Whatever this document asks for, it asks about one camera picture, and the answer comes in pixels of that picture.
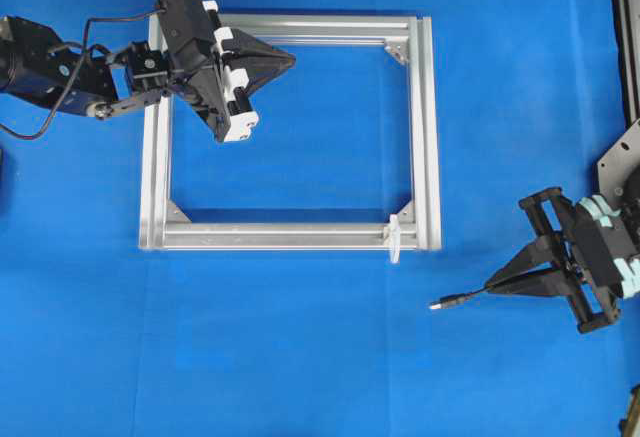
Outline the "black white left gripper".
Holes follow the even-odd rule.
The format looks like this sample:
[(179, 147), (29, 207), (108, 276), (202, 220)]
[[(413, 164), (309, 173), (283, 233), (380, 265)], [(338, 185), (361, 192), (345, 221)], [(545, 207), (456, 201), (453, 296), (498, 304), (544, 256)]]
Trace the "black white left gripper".
[(199, 100), (192, 105), (219, 143), (250, 138), (259, 122), (248, 96), (296, 63), (296, 57), (221, 23), (215, 0), (203, 2), (214, 27), (212, 54), (189, 81)]

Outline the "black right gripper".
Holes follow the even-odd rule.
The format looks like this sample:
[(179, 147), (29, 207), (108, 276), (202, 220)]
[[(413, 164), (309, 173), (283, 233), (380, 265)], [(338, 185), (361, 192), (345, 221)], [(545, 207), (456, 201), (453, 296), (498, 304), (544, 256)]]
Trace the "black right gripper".
[[(543, 204), (560, 224), (554, 232)], [(519, 201), (537, 237), (485, 283), (489, 293), (567, 296), (577, 328), (588, 333), (617, 322), (617, 302), (639, 294), (639, 199), (624, 197), (613, 208), (600, 194), (573, 203), (559, 187)], [(560, 270), (536, 270), (542, 264)]]

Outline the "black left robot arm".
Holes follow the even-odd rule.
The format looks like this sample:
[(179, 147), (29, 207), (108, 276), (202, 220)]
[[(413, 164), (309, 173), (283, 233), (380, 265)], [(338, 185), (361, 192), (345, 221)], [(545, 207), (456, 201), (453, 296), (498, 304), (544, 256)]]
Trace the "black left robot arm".
[(59, 112), (107, 120), (177, 96), (220, 143), (246, 140), (259, 116), (250, 96), (296, 63), (294, 55), (221, 23), (211, 56), (187, 71), (167, 50), (132, 42), (112, 52), (101, 44), (62, 40), (51, 28), (14, 16), (1, 20), (1, 91), (51, 116)]

